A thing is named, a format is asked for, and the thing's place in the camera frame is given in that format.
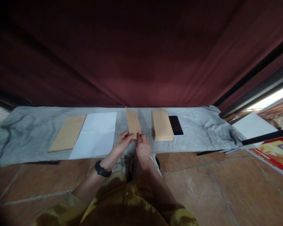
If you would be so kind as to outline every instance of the tile grout line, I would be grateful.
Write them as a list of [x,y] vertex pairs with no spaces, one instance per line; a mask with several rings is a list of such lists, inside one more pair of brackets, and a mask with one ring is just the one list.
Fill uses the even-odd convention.
[[3,204],[0,204],[0,207],[16,205],[16,204],[20,204],[20,203],[24,203],[24,202],[31,202],[31,201],[50,198],[50,197],[65,195],[65,194],[69,194],[70,192],[71,192],[71,190],[66,190],[66,191],[53,193],[53,194],[49,194],[49,195],[43,195],[43,196],[37,196],[37,197],[33,197],[33,198],[28,198],[28,199],[21,199],[21,200],[12,201],[12,202],[6,202],[6,203],[3,203]]
[[232,217],[233,217],[233,219],[234,219],[236,225],[239,226],[239,223],[238,223],[238,221],[237,221],[237,219],[236,219],[236,217],[235,217],[235,215],[234,215],[232,209],[230,208],[230,205],[228,204],[228,202],[227,202],[227,200],[226,200],[226,198],[225,198],[225,196],[224,196],[224,194],[223,194],[223,192],[222,192],[222,190],[221,190],[221,188],[220,188],[220,186],[219,186],[219,184],[218,184],[218,182],[217,182],[217,180],[216,180],[216,178],[215,178],[213,172],[211,171],[210,166],[208,166],[208,169],[210,170],[210,173],[211,173],[211,175],[212,175],[212,177],[213,177],[213,179],[214,179],[214,181],[215,181],[215,184],[216,184],[216,186],[218,187],[218,189],[219,189],[219,191],[220,191],[220,193],[221,193],[221,195],[222,195],[222,197],[223,197],[223,199],[224,199],[224,201],[225,201],[225,203],[226,203],[226,205],[227,205],[227,208],[229,209],[229,211],[230,211],[230,213],[231,213],[231,215],[232,215]]
[[270,183],[281,193],[283,196],[283,192],[278,188],[278,186],[275,184],[275,182],[268,176],[268,174],[264,171],[264,169],[261,168],[259,164],[256,163],[256,165],[261,169],[261,171],[267,176],[267,179],[270,181]]
[[237,158],[221,160],[219,162],[205,163],[203,165],[197,165],[197,166],[187,167],[187,168],[183,168],[183,169],[176,169],[176,170],[173,170],[173,171],[163,172],[161,174],[168,174],[168,173],[173,173],[173,172],[177,172],[177,171],[181,171],[181,170],[188,170],[188,169],[193,169],[193,168],[198,168],[198,167],[203,167],[203,166],[215,165],[215,164],[218,164],[218,163],[229,162],[229,161],[244,159],[244,158],[248,158],[248,157],[251,157],[251,156],[245,155],[245,156],[240,156],[240,157],[237,157]]
[[15,176],[12,178],[12,180],[10,181],[10,183],[7,185],[7,187],[4,189],[3,193],[0,195],[0,200],[2,199],[2,197],[6,194],[6,192],[8,191],[9,187],[12,185],[12,183],[17,179],[18,175],[20,174],[20,172],[22,171],[22,169],[25,167],[24,164],[21,165],[20,169],[18,170],[18,172],[15,174]]

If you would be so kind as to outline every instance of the colorful poster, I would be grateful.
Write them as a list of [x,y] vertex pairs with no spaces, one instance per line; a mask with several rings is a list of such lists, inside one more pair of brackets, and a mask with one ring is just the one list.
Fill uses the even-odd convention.
[[261,144],[258,148],[247,149],[248,152],[283,174],[283,141]]

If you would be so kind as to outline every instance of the person's left hand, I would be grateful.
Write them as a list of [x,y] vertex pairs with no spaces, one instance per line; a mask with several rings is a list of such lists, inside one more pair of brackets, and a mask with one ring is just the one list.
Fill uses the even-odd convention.
[[113,146],[111,152],[116,152],[118,155],[121,155],[126,147],[134,141],[134,134],[129,134],[128,131],[121,133]]

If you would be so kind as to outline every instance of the gray cloth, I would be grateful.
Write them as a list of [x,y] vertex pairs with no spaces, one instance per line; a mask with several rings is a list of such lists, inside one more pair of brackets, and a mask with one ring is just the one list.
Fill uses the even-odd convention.
[[[148,136],[153,153],[199,152],[241,145],[234,129],[218,116],[220,111],[214,106],[130,109],[138,113],[141,130]],[[173,141],[154,141],[151,111],[162,109],[178,116],[183,136],[174,137]],[[128,130],[125,108],[17,107],[0,125],[0,166],[68,159],[71,150],[47,153],[66,117],[104,112],[117,112],[115,141],[120,133]],[[124,154],[134,152],[132,143]]]

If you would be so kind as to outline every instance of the maroon fabric backdrop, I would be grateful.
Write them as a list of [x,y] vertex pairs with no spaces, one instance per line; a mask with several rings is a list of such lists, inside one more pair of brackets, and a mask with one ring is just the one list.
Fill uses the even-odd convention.
[[9,18],[0,90],[43,105],[213,104],[283,41],[281,0],[22,1]]

